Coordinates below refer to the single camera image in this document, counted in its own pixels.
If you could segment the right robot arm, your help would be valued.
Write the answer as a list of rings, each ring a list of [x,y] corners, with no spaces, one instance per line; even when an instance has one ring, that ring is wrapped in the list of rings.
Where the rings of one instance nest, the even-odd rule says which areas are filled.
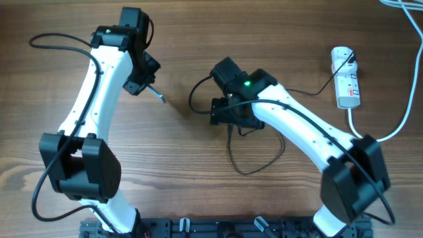
[[[327,237],[335,237],[365,214],[380,199],[395,217],[384,197],[391,187],[380,144],[366,135],[336,129],[298,103],[263,69],[242,71],[229,57],[210,71],[222,90],[214,99],[211,117],[215,124],[236,124],[242,128],[273,127],[294,143],[322,174],[321,209],[313,223]]]

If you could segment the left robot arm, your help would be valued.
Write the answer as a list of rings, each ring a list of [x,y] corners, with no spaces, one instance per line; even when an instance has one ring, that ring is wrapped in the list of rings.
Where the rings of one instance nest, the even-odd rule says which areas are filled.
[[[42,180],[98,218],[96,234],[148,237],[139,211],[119,189],[122,168],[108,146],[112,117],[122,91],[152,89],[159,63],[148,53],[153,21],[139,8],[122,9],[120,21],[100,26],[85,55],[89,68],[75,104],[58,131],[43,134]]]

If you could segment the turquoise screen smartphone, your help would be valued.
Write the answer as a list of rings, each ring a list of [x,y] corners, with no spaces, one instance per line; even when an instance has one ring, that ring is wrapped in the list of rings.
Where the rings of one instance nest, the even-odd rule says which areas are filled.
[[[147,88],[149,89],[149,91],[155,96],[157,97],[162,103],[166,103],[165,100],[165,96],[160,93],[157,89],[155,89],[152,85],[148,85]]]

